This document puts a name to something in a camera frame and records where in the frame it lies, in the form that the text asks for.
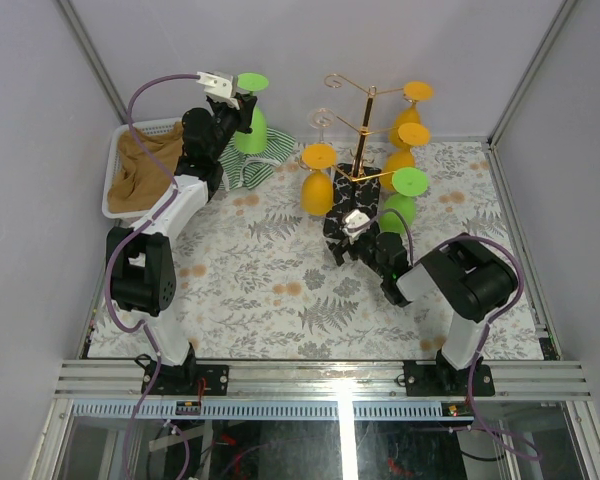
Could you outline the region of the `clear glass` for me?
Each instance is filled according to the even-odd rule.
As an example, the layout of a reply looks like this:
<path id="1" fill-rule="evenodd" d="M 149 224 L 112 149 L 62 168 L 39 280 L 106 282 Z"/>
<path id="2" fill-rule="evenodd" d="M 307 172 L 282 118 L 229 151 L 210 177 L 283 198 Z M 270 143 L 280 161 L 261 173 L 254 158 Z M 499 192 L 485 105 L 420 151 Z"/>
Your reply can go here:
<path id="1" fill-rule="evenodd" d="M 328 108 L 317 108 L 309 112 L 308 123 L 318 132 L 318 142 L 325 142 L 325 131 L 330 128 L 336 120 L 335 113 Z"/>

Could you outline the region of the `orange wine glass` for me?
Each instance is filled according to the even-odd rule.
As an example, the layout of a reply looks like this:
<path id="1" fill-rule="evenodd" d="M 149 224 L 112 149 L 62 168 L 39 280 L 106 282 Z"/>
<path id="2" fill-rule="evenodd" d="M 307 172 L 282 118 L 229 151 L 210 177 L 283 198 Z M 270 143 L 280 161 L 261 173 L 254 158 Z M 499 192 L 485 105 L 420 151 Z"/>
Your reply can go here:
<path id="1" fill-rule="evenodd" d="M 393 173 L 401 168 L 414 167 L 415 157 L 411 149 L 427 145 L 430 137 L 429 129 L 415 121 L 399 124 L 389 132 L 389 141 L 397 151 L 389 155 L 383 167 L 385 176 L 380 178 L 380 183 L 384 189 L 395 191 L 392 185 Z"/>
<path id="2" fill-rule="evenodd" d="M 422 81 L 411 81 L 403 87 L 403 98 L 409 106 L 401 112 L 394 122 L 394 128 L 398 129 L 405 123 L 420 124 L 418 104 L 430 100 L 434 96 L 434 89 L 428 83 Z"/>

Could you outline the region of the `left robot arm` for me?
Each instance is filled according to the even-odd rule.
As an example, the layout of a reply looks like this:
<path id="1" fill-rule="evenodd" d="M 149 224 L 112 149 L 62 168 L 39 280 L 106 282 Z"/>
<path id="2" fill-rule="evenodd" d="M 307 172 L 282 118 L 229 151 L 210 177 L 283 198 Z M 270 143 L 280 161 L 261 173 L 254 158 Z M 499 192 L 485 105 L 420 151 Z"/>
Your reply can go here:
<path id="1" fill-rule="evenodd" d="M 168 366 L 164 382 L 177 394 L 192 392 L 199 371 L 187 363 L 191 346 L 173 306 L 176 273 L 172 244 L 184 226 L 219 189 L 220 156 L 235 133 L 249 133 L 257 103 L 252 93 L 226 101 L 207 96 L 209 109 L 193 108 L 182 117 L 182 153 L 175 182 L 128 228 L 112 228 L 106 240 L 105 302 L 109 316 L 125 333 L 142 330 L 151 358 Z"/>

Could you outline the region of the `gold wine glass rack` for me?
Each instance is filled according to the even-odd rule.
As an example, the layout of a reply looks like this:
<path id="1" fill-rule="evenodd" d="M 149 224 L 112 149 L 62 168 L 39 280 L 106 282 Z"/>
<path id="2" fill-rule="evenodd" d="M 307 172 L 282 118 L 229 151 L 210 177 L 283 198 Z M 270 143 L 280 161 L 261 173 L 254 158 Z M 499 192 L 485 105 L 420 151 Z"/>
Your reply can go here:
<path id="1" fill-rule="evenodd" d="M 403 95 L 403 87 L 394 88 L 394 93 L 400 92 Z M 383 187 L 380 183 L 380 178 L 385 176 L 382 172 L 383 168 L 373 166 L 371 160 L 364 158 L 367 139 L 377 132 L 370 128 L 370 118 L 375 99 L 383 95 L 383 90 L 377 89 L 375 86 L 360 87 L 361 91 L 366 94 L 366 106 L 361 123 L 358 126 L 353 125 L 335 113 L 336 120 L 344 121 L 344 123 L 352 128 L 358 135 L 356 149 L 351 152 L 352 160 L 349 163 L 340 163 L 336 152 L 335 165 L 325 170 L 332 180 L 334 189 L 334 205 L 331 210 L 324 216 L 323 235 L 329 242 L 340 241 L 346 238 L 342 231 L 343 218 L 355 209 L 367 214 L 373 218 L 378 213 L 380 193 Z M 394 128 L 394 124 L 390 128 L 386 128 L 384 132 L 389 135 L 389 132 Z M 301 167 L 308 170 L 301 158 L 299 160 Z"/>

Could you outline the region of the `orange plastic cup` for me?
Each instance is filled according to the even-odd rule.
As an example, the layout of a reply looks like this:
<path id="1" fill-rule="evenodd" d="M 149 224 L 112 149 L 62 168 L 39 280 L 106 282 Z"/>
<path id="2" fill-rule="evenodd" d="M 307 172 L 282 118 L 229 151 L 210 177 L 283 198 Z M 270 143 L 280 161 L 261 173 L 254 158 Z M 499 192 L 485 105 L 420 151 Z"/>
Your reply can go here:
<path id="1" fill-rule="evenodd" d="M 301 160 L 311 171 L 302 185 L 301 207 L 310 215 L 324 216 L 334 205 L 332 180 L 325 170 L 335 165 L 336 152 L 330 145 L 316 143 L 305 148 Z"/>

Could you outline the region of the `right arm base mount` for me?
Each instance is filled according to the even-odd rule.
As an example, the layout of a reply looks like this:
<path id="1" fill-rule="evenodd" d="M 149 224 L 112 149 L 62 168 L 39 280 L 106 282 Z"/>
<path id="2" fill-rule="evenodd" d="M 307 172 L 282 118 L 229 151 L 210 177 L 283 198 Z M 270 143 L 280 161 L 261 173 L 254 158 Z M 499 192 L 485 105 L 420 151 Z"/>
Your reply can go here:
<path id="1" fill-rule="evenodd" d="M 412 397 L 452 397 L 467 396 L 469 370 L 455 370 L 444 362 L 403 362 L 406 394 Z M 493 397 L 495 387 L 491 369 L 481 360 L 473 374 L 472 393 L 474 397 Z"/>

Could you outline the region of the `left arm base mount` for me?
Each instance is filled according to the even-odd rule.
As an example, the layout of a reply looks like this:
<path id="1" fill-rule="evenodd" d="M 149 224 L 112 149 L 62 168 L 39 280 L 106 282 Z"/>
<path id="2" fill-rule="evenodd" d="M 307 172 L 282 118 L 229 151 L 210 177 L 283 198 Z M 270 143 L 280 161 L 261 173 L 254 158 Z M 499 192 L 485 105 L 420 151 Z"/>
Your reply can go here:
<path id="1" fill-rule="evenodd" d="M 222 364 L 201 364 L 190 351 L 184 364 L 161 366 L 157 379 L 149 385 L 157 368 L 157 362 L 149 355 L 141 354 L 134 363 L 143 372 L 141 391 L 149 395 L 200 395 L 225 396 L 229 385 L 230 367 Z"/>

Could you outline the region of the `green wine glass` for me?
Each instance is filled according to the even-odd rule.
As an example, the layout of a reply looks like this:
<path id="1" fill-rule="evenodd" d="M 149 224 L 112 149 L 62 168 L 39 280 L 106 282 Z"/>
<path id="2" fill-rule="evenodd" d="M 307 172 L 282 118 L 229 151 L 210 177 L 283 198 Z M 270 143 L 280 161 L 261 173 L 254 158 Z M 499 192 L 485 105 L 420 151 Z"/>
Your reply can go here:
<path id="1" fill-rule="evenodd" d="M 396 170 L 391 178 L 391 186 L 395 193 L 383 204 L 379 218 L 383 232 L 405 234 L 406 228 L 402 219 L 411 226 L 416 218 L 415 198 L 424 194 L 429 186 L 426 173 L 415 167 L 403 167 Z"/>

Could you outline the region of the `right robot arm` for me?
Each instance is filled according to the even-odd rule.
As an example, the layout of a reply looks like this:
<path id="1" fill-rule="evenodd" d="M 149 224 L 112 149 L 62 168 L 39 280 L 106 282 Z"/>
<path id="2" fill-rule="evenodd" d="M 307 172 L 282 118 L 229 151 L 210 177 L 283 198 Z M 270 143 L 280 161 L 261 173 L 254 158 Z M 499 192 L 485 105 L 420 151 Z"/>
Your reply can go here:
<path id="1" fill-rule="evenodd" d="M 524 279 L 515 257 L 496 242 L 467 233 L 451 238 L 419 260 L 409 257 L 398 233 L 364 232 L 328 244 L 336 264 L 362 261 L 381 279 L 389 303 L 406 307 L 438 291 L 453 310 L 447 340 L 438 354 L 438 387 L 458 394 L 472 380 L 469 367 L 481 355 L 490 325 L 519 300 Z"/>

